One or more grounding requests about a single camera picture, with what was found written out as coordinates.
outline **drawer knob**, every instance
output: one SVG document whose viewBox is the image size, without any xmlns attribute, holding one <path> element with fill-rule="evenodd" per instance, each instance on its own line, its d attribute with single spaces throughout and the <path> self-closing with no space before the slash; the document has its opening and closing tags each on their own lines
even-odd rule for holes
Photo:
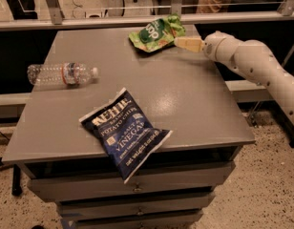
<svg viewBox="0 0 294 229">
<path fill-rule="evenodd" d="M 141 187 L 139 187 L 139 184 L 136 184 L 136 187 L 134 188 L 134 193 L 140 193 L 141 191 L 143 191 L 143 189 Z"/>
<path fill-rule="evenodd" d="M 138 208 L 138 211 L 137 211 L 136 215 L 137 215 L 138 217 L 144 216 L 144 212 L 142 212 L 142 210 L 141 210 L 140 207 Z"/>
</svg>

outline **desk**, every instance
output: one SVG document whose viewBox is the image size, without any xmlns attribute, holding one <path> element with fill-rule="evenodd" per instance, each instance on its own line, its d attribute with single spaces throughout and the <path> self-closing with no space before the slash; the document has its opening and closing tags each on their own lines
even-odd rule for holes
<svg viewBox="0 0 294 229">
<path fill-rule="evenodd" d="M 254 142 L 213 62 L 178 48 L 138 52 L 128 40 L 138 30 L 60 31 L 47 63 L 86 63 L 98 67 L 99 79 L 72 89 L 35 87 L 3 157 L 76 228 L 196 221 L 235 167 L 239 149 Z M 156 128 L 174 131 L 126 185 L 78 122 L 123 87 Z"/>
</svg>

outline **green snack bag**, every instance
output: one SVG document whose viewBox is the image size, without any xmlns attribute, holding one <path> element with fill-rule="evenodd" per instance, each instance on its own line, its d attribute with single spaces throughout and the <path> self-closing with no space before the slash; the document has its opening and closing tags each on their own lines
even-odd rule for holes
<svg viewBox="0 0 294 229">
<path fill-rule="evenodd" d="M 185 28 L 179 21 L 177 14 L 171 14 L 148 24 L 139 32 L 131 32 L 130 40 L 136 48 L 146 52 L 154 52 L 174 45 L 175 37 L 184 36 Z"/>
</svg>

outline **terrazzo floor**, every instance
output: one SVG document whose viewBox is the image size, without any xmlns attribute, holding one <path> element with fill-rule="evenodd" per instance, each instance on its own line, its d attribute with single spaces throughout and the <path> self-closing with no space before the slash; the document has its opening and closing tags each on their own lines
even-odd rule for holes
<svg viewBox="0 0 294 229">
<path fill-rule="evenodd" d="M 235 170 L 215 189 L 216 196 L 199 221 L 155 229 L 294 229 L 294 148 L 275 115 L 271 109 L 259 110 L 258 128 L 250 127 L 256 143 L 241 149 Z M 15 128 L 15 124 L 0 124 L 7 137 Z M 0 156 L 7 144 L 0 135 Z M 27 181 L 22 174 L 23 194 L 14 197 L 12 169 L 0 171 L 0 229 L 31 229 L 35 225 L 62 229 L 55 205 L 36 197 Z"/>
</svg>

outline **dark blue snack bag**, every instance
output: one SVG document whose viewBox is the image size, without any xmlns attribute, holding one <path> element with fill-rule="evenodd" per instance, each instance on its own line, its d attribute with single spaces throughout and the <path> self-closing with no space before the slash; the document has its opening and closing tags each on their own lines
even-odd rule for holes
<svg viewBox="0 0 294 229">
<path fill-rule="evenodd" d="M 79 121 L 100 140 L 124 183 L 172 133 L 155 129 L 126 89 Z"/>
</svg>

